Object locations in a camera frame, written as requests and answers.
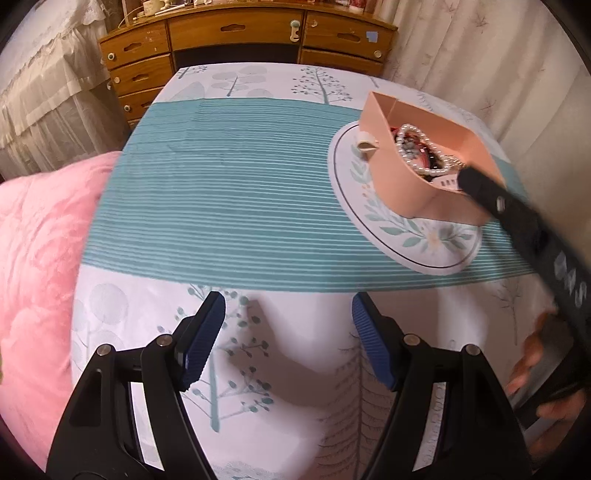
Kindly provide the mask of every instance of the pink fleece blanket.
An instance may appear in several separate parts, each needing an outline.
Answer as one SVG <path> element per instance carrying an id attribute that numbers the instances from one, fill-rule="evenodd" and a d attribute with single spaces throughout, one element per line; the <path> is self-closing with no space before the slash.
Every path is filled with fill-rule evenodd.
<path id="1" fill-rule="evenodd" d="M 0 185 L 0 414 L 43 469 L 72 391 L 80 260 L 119 153 Z"/>

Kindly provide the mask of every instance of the leaf pattern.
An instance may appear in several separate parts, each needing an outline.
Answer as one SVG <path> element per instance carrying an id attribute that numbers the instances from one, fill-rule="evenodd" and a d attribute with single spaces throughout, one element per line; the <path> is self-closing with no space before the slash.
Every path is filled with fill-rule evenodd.
<path id="1" fill-rule="evenodd" d="M 427 219 L 408 219 L 397 215 L 386 207 L 372 188 L 368 163 L 357 155 L 351 159 L 351 177 L 362 184 L 365 198 L 365 219 L 385 223 L 379 228 L 392 236 L 408 235 L 402 242 L 404 248 L 418 247 L 419 253 L 436 251 L 440 245 L 452 253 L 467 250 L 465 242 L 474 238 L 478 227 L 460 223 L 436 222 Z"/>

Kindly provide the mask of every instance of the pink box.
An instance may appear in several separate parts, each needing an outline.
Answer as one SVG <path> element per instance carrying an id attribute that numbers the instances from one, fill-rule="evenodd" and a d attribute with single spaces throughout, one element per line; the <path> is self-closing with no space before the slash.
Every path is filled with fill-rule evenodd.
<path id="1" fill-rule="evenodd" d="M 463 192 L 432 185 L 402 159 L 390 127 L 413 124 L 443 153 L 455 155 L 500 185 L 505 183 L 488 150 L 471 130 L 395 97 L 370 92 L 359 120 L 359 129 L 377 140 L 367 152 L 369 169 L 379 198 L 393 212 L 406 218 L 430 218 L 483 225 L 490 215 Z"/>

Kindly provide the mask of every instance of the drawer knob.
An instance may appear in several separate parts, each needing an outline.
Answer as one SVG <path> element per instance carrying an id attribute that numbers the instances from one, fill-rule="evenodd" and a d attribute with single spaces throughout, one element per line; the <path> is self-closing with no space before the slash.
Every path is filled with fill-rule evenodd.
<path id="1" fill-rule="evenodd" d="M 298 31 L 300 30 L 300 21 L 299 20 L 292 20 L 290 22 L 290 27 L 291 27 L 290 40 L 293 42 L 296 42 L 300 39 L 300 36 L 298 35 Z"/>

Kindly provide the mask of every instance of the hand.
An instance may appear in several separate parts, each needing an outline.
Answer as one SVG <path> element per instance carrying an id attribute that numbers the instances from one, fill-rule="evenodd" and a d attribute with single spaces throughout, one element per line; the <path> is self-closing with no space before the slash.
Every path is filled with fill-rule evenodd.
<path id="1" fill-rule="evenodd" d="M 527 383 L 530 369 L 541 360 L 544 348 L 540 341 L 539 332 L 548 315 L 549 313 L 543 313 L 538 317 L 535 322 L 535 332 L 525 339 L 523 357 L 515 365 L 511 379 L 505 387 L 507 395 L 513 395 Z M 583 410 L 585 401 L 585 391 L 579 390 L 569 397 L 538 407 L 538 417 L 557 420 L 557 422 L 530 445 L 530 455 L 534 460 L 542 459 L 556 450 L 556 447 L 566 437 L 574 421 Z"/>

